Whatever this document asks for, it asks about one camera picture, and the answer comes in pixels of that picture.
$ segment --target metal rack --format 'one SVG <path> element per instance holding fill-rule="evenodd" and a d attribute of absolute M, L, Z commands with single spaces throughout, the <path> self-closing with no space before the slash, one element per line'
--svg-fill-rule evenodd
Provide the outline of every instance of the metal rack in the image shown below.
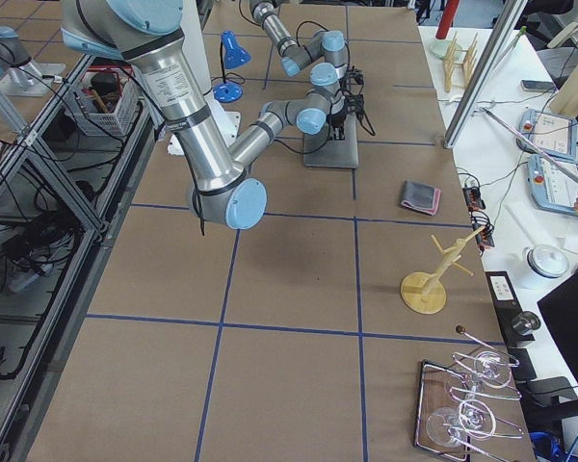
<path fill-rule="evenodd" d="M 0 115 L 17 133 L 17 142 L 5 153 L 0 164 L 0 205 L 1 198 L 6 196 L 6 182 L 16 182 L 16 174 L 29 163 L 84 229 L 63 268 L 40 278 L 33 290 L 11 295 L 8 300 L 0 296 L 0 345 L 8 338 L 7 352 L 12 353 L 3 363 L 5 370 L 13 368 L 14 358 L 20 357 L 16 352 L 36 331 L 15 379 L 0 380 L 1 462 L 25 458 L 25 449 L 34 439 L 59 376 L 50 373 L 46 363 L 54 364 L 56 355 L 64 361 L 67 358 L 85 316 L 86 301 L 95 287 L 95 273 L 100 273 L 108 258 L 113 238 L 124 218 L 124 204 L 130 202 L 153 144 L 153 129 L 148 113 L 142 107 L 132 122 L 131 135 L 125 140 L 103 193 L 92 204 L 76 186 L 42 134 L 61 110 L 70 83 L 78 82 L 91 63 L 91 57 L 82 58 L 68 74 L 66 83 L 57 89 L 30 124 L 0 91 Z M 107 144 L 105 138 L 100 140 Z"/>

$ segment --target lamp base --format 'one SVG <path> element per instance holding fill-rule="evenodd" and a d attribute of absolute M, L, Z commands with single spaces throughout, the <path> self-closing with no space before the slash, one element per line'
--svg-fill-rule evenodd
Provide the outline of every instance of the lamp base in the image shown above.
<path fill-rule="evenodd" d="M 214 99 L 222 103 L 232 103 L 242 97 L 242 87 L 233 82 L 227 82 L 215 85 L 212 88 Z"/>

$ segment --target small robot arm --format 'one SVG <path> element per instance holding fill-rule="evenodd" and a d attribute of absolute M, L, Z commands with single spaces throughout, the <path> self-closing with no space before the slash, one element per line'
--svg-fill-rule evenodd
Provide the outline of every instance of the small robot arm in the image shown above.
<path fill-rule="evenodd" d="M 334 65 L 338 78 L 342 78 L 349 63 L 345 38 L 340 31 L 318 31 L 307 45 L 299 46 L 278 15 L 276 8 L 286 0 L 250 0 L 250 13 L 254 21 L 266 32 L 280 56 L 288 76 L 293 77 L 320 58 Z"/>
<path fill-rule="evenodd" d="M 66 46 L 124 60 L 141 71 L 195 177 L 187 194 L 191 210 L 205 220 L 233 229 L 254 226 L 264 214 L 267 195 L 261 182 L 247 178 L 247 167 L 285 126 L 295 124 L 306 133 L 317 133 L 341 104 L 336 68 L 321 63 L 313 68 L 314 87 L 305 99 L 269 103 L 227 147 L 182 51 L 182 0 L 63 0 L 62 4 Z"/>
<path fill-rule="evenodd" d="M 7 72 L 23 89 L 42 81 L 39 66 L 24 48 L 17 32 L 11 27 L 0 26 L 0 77 Z"/>

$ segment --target storage basket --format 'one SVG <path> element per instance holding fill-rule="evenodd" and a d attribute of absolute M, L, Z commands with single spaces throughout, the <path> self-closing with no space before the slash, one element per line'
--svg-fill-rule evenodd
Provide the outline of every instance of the storage basket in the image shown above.
<path fill-rule="evenodd" d="M 89 137 L 107 136 L 102 130 L 94 126 L 94 124 L 102 127 L 107 131 L 107 133 L 110 133 L 115 137 L 123 137 L 128 133 L 128 126 L 135 112 L 137 98 L 137 87 L 131 80 L 128 80 L 122 88 L 122 96 L 113 112 L 110 114 L 88 112 L 84 115 L 75 100 L 73 91 L 69 91 L 65 101 L 68 107 L 72 110 L 72 113 L 71 111 L 66 110 L 66 115 L 70 118 L 75 116 L 77 126 Z"/>

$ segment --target black cable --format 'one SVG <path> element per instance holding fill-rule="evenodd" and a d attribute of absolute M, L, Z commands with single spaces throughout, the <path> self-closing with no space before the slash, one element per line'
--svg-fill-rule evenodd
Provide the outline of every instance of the black cable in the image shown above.
<path fill-rule="evenodd" d="M 11 188 L 9 181 L 7 181 L 6 175 L 2 172 L 2 168 L 0 168 L 0 176 L 2 177 L 2 181 L 4 182 L 5 186 L 7 187 L 7 190 L 9 190 L 9 194 L 13 198 L 13 202 L 15 204 L 15 207 L 17 208 L 17 211 L 21 214 L 21 217 L 24 219 L 24 221 L 29 222 L 30 220 L 28 219 L 28 217 L 26 217 L 26 214 L 23 213 L 23 210 L 22 210 L 21 206 L 19 205 L 19 202 L 17 201 L 17 197 L 15 196 L 15 193 L 13 192 L 13 189 Z"/>
<path fill-rule="evenodd" d="M 244 18 L 245 21 L 247 21 L 247 23 L 252 24 L 255 27 L 261 27 L 263 28 L 263 24 L 261 24 L 261 26 L 259 26 L 259 24 L 257 24 L 254 21 L 251 21 L 250 19 L 248 19 L 246 16 L 244 16 L 244 13 L 242 13 L 242 0 L 238 0 L 238 10 L 240 11 L 240 16 L 242 16 Z"/>
<path fill-rule="evenodd" d="M 316 22 L 316 21 L 302 21 L 302 22 L 298 25 L 298 27 L 296 28 L 296 43 L 298 44 L 298 46 L 301 46 L 301 45 L 300 45 L 300 29 L 301 29 L 302 26 L 305 25 L 305 24 L 312 24 L 312 25 L 314 25 L 314 26 L 321 27 L 321 28 L 322 28 L 324 31 L 326 31 L 326 32 L 329 31 L 329 29 L 328 29 L 327 27 L 322 26 L 321 24 L 319 24 L 319 23 Z"/>
<path fill-rule="evenodd" d="M 247 81 L 246 77 L 238 74 L 237 72 L 227 72 L 225 74 L 227 82 L 233 82 L 234 84 L 244 85 Z M 217 80 L 222 80 L 223 77 L 214 77 L 211 82 L 216 82 Z"/>
<path fill-rule="evenodd" d="M 473 179 L 475 180 L 475 182 L 477 183 L 477 184 L 476 184 L 477 188 L 480 188 L 480 187 L 482 186 L 482 185 L 480 184 L 480 180 L 478 179 L 477 176 L 469 173 L 469 172 L 466 170 L 466 168 L 462 168 L 462 169 L 463 169 L 464 171 L 459 171 L 458 174 L 459 174 L 459 175 L 464 175 L 464 176 L 467 177 L 467 178 L 465 178 L 465 180 L 464 180 L 464 186 L 465 186 L 466 188 L 469 187 L 469 185 L 467 184 L 467 180 L 468 180 L 469 178 L 473 178 Z"/>
<path fill-rule="evenodd" d="M 552 395 L 553 393 L 562 392 L 563 390 L 572 390 L 578 388 L 578 385 L 569 385 L 567 387 L 555 388 L 554 390 L 548 390 L 547 392 L 534 392 L 529 387 L 529 384 L 525 384 L 525 388 L 527 389 L 530 395 L 537 396 L 537 395 Z"/>
<path fill-rule="evenodd" d="M 2 284 L 0 284 L 0 294 L 2 294 L 2 292 L 4 291 L 4 288 L 7 286 L 7 269 L 8 269 L 8 264 L 7 264 L 7 259 L 4 259 L 4 277 L 2 278 Z"/>
<path fill-rule="evenodd" d="M 502 176 L 501 178 L 497 178 L 496 180 L 492 180 L 489 181 L 488 183 L 483 183 L 483 186 L 490 186 L 490 185 L 494 185 L 495 183 L 498 183 L 501 180 L 505 180 L 507 177 L 509 177 L 510 175 L 514 174 L 519 168 L 520 166 L 524 166 L 525 164 L 527 164 L 527 161 L 525 162 L 521 162 L 520 164 L 516 164 L 516 167 L 514 167 L 509 173 L 507 173 L 506 175 Z"/>
<path fill-rule="evenodd" d="M 227 77 L 226 75 L 224 75 L 224 59 L 223 59 L 223 41 L 220 40 L 221 44 L 219 45 L 219 61 L 221 62 L 221 75 L 223 76 L 223 83 L 226 84 L 227 83 Z"/>
<path fill-rule="evenodd" d="M 32 185 L 32 187 L 35 189 L 35 196 L 33 199 L 35 208 L 39 211 L 39 212 L 48 212 L 49 211 L 49 202 L 47 202 L 47 199 L 44 195 L 42 195 L 42 189 L 43 186 L 42 185 L 36 185 L 27 175 L 25 175 L 23 173 L 23 171 L 18 171 L 17 172 L 18 175 L 20 175 L 22 178 L 24 178 L 28 183 L 30 183 L 30 185 Z M 39 205 L 39 198 L 41 198 L 43 200 L 43 202 L 45 203 L 45 207 L 41 207 Z"/>
<path fill-rule="evenodd" d="M 508 196 L 508 193 L 510 192 L 510 189 L 512 188 L 513 178 L 516 176 L 516 172 L 518 171 L 518 169 L 520 168 L 521 165 L 525 164 L 525 163 L 520 162 L 520 159 L 522 159 L 522 156 L 523 156 L 526 152 L 527 152 L 527 151 L 526 151 L 525 149 L 522 149 L 522 152 L 520 153 L 520 155 L 518 156 L 518 160 L 516 161 L 516 167 L 515 167 L 515 169 L 512 170 L 511 173 L 508 173 L 508 175 L 506 175 L 506 177 L 507 177 L 507 176 L 510 176 L 510 174 L 511 174 L 511 175 L 512 175 L 512 178 L 510 178 L 510 183 L 508 183 L 508 187 L 505 189 L 505 192 L 503 193 L 503 197 L 501 197 L 501 200 L 499 201 L 499 207 L 498 207 L 498 209 L 497 209 L 497 215 L 496 215 L 496 217 L 494 218 L 494 221 L 492 222 L 492 225 L 493 225 L 493 226 L 496 226 L 497 220 L 499 219 L 499 215 L 501 215 L 501 209 L 503 208 L 503 201 L 504 201 L 505 198 Z"/>
<path fill-rule="evenodd" d="M 67 265 L 70 264 L 70 261 L 72 261 L 72 256 L 75 254 L 74 249 L 76 249 L 79 246 L 79 244 L 81 243 L 81 235 L 80 235 L 79 231 L 80 230 L 78 230 L 74 234 L 75 239 L 74 239 L 74 244 L 73 244 L 73 250 L 70 252 L 70 255 L 69 255 L 70 260 L 66 263 Z M 67 273 L 67 271 L 64 271 L 64 270 L 61 272 L 60 277 L 59 277 L 58 282 L 57 282 L 58 286 L 60 286 L 60 284 L 62 284 L 62 282 L 64 281 L 64 279 L 66 277 L 66 273 Z M 42 330 L 42 328 L 44 326 L 45 320 L 47 319 L 49 311 L 50 311 L 53 303 L 55 302 L 55 299 L 58 296 L 59 292 L 60 291 L 53 291 L 51 293 L 51 298 L 49 299 L 49 302 L 47 303 L 45 310 L 40 314 L 39 320 L 37 321 L 37 324 L 35 325 L 34 331 L 30 335 L 30 338 L 28 339 L 28 342 L 26 343 L 26 345 L 22 348 L 21 356 L 19 357 L 19 362 L 17 363 L 17 366 L 15 366 L 15 368 L 10 372 L 0 371 L 0 380 L 13 380 L 21 372 L 21 370 L 23 369 L 23 367 L 26 363 L 26 360 L 28 359 L 28 355 L 30 354 L 30 350 L 32 349 L 34 342 L 36 341 L 37 337 L 39 336 L 40 331 Z"/>

